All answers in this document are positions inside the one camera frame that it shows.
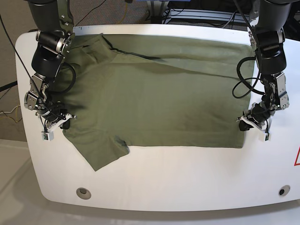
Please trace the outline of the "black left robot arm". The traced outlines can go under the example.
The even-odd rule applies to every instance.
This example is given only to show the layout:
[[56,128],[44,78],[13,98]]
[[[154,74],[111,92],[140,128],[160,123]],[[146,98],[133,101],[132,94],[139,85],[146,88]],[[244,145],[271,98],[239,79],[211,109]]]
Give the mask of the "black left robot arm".
[[[289,16],[293,1],[291,0],[262,0],[260,1],[257,23],[247,24],[254,57],[246,57],[237,65],[237,74],[240,83],[244,84],[249,92],[261,95],[260,103],[253,103],[252,108],[245,110],[238,118],[240,131],[257,128],[266,134],[269,133],[269,118],[276,111],[289,107],[289,97],[285,88],[286,57],[283,43],[285,33],[283,26]],[[264,91],[258,91],[243,78],[240,72],[241,65],[249,60],[255,60],[259,69],[256,82],[261,82]]]

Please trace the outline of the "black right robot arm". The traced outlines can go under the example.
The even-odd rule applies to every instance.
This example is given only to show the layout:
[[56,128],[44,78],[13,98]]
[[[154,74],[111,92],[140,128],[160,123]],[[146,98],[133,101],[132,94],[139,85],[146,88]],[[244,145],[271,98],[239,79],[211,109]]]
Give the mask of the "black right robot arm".
[[[24,106],[44,118],[44,131],[53,125],[69,129],[68,111],[63,103],[54,102],[53,96],[70,91],[76,80],[75,70],[65,62],[75,38],[70,2],[29,0],[28,5],[37,26],[37,49],[31,63],[35,74],[30,78],[30,90],[25,95]],[[64,90],[53,91],[50,88],[62,68],[71,71],[72,81]]]

